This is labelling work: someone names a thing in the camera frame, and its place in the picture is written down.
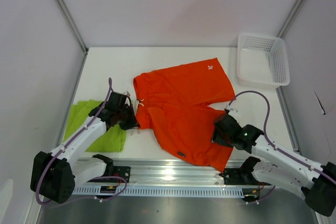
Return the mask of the lime green shorts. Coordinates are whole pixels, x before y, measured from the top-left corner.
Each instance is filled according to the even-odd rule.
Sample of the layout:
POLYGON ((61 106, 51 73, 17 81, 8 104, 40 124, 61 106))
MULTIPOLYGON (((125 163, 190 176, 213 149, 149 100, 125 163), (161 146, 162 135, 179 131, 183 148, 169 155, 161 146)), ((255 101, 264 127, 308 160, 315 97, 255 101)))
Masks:
MULTIPOLYGON (((70 138, 78 130, 88 117, 89 112, 100 105, 102 101, 88 100, 78 101, 70 109, 67 127, 64 133, 63 142, 70 138)), ((109 128, 104 135, 97 138, 86 150, 86 152, 95 153, 118 153, 124 149, 126 141, 126 131, 119 125, 109 128)))

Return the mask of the orange shorts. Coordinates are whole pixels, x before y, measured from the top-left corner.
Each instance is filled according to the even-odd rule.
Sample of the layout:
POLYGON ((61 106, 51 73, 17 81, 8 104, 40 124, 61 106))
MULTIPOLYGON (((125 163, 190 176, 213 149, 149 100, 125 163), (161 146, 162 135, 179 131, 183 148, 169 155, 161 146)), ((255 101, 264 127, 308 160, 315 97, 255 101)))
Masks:
POLYGON ((230 101, 232 84, 217 58, 142 73, 133 79, 140 129, 151 129, 164 151, 197 166, 223 171, 232 148, 212 142, 211 104, 230 101))

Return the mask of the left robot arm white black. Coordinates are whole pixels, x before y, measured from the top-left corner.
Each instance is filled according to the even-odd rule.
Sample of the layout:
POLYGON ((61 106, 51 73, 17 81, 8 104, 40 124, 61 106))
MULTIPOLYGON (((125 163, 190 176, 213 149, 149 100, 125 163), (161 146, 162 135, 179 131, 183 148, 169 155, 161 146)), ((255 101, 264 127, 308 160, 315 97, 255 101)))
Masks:
POLYGON ((102 102, 89 100, 73 105, 64 141, 34 158, 30 188, 41 197, 65 203, 74 190, 87 182, 112 182, 126 186, 129 169, 118 169, 106 153, 123 151, 127 130, 138 127, 130 95, 109 91, 102 102))

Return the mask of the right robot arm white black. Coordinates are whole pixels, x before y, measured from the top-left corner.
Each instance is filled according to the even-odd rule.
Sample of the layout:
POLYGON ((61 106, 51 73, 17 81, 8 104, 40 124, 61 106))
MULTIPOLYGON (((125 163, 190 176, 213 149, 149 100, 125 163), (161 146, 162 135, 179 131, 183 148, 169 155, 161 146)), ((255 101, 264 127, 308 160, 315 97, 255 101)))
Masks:
POLYGON ((234 147, 250 156, 237 174, 223 171, 221 176, 230 184, 271 184, 289 191, 315 212, 330 217, 335 209, 335 164, 322 165, 291 152, 253 125, 241 127, 230 115, 223 114, 214 121, 213 142, 234 147))

